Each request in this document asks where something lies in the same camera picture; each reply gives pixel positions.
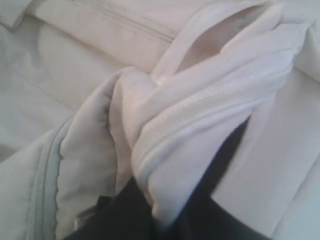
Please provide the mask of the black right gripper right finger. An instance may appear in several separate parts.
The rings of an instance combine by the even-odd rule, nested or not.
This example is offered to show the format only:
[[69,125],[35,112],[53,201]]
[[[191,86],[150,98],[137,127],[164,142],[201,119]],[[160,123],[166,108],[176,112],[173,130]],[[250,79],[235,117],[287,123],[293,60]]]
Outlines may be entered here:
[[236,219],[211,198],[241,143],[248,122],[245,120],[227,137],[211,160],[183,211],[174,222],[176,240],[268,239]]

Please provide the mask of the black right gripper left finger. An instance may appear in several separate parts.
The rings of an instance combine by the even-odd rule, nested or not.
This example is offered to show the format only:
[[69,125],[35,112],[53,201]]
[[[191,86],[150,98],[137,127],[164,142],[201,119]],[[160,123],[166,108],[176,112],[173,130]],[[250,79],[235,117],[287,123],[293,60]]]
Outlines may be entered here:
[[65,239],[160,240],[161,235],[156,230],[151,207],[132,178],[109,202],[100,197],[94,216]]

